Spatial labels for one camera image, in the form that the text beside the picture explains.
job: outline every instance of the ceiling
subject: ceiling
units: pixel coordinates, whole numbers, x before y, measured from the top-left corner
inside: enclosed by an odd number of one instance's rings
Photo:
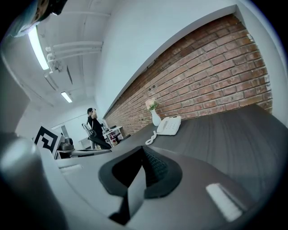
[[[68,0],[61,15],[50,15],[38,26],[38,36],[45,57],[48,54],[45,48],[53,45],[77,41],[103,42],[107,22],[118,2],[119,0]],[[79,47],[76,45],[65,49]],[[101,55],[101,45],[97,48],[99,53],[61,59],[63,70],[53,71],[51,74],[50,69],[42,70],[27,35],[8,39],[3,53],[31,98],[34,108],[40,111],[43,107],[65,106],[67,102],[61,96],[63,91],[67,92],[73,102],[81,102],[94,96],[95,71]]]

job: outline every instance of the white telephone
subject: white telephone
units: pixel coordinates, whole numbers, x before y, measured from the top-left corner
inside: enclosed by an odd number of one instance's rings
[[[164,118],[157,128],[157,132],[153,131],[154,135],[151,136],[151,139],[147,140],[145,144],[152,144],[157,135],[175,135],[178,132],[180,124],[181,116]]]

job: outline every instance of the fluorescent light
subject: fluorescent light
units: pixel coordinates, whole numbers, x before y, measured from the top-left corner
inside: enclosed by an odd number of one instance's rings
[[[34,50],[34,53],[38,59],[38,62],[40,63],[43,70],[49,69],[49,66],[46,62],[46,59],[44,57],[44,54],[42,52],[40,41],[37,34],[37,28],[34,27],[29,33],[28,33],[32,48]]]
[[[67,102],[69,102],[69,103],[71,103],[71,102],[72,102],[72,100],[70,99],[70,97],[67,95],[67,93],[66,93],[66,92],[63,92],[63,93],[61,93],[61,95],[63,96],[63,98],[65,98],[65,99],[66,99],[66,101],[67,101]]]

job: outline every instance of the white vase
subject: white vase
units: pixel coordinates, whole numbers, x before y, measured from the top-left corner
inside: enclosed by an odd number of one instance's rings
[[[161,118],[159,117],[159,115],[156,113],[155,110],[150,110],[151,114],[152,114],[152,121],[153,121],[153,124],[155,126],[158,126],[160,125],[161,123]]]

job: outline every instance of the flower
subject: flower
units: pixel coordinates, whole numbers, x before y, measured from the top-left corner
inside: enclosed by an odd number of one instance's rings
[[[156,99],[155,98],[151,98],[151,99],[148,99],[146,102],[145,102],[145,105],[147,107],[147,109],[150,111],[150,110],[154,110],[157,106],[157,102],[156,102]]]

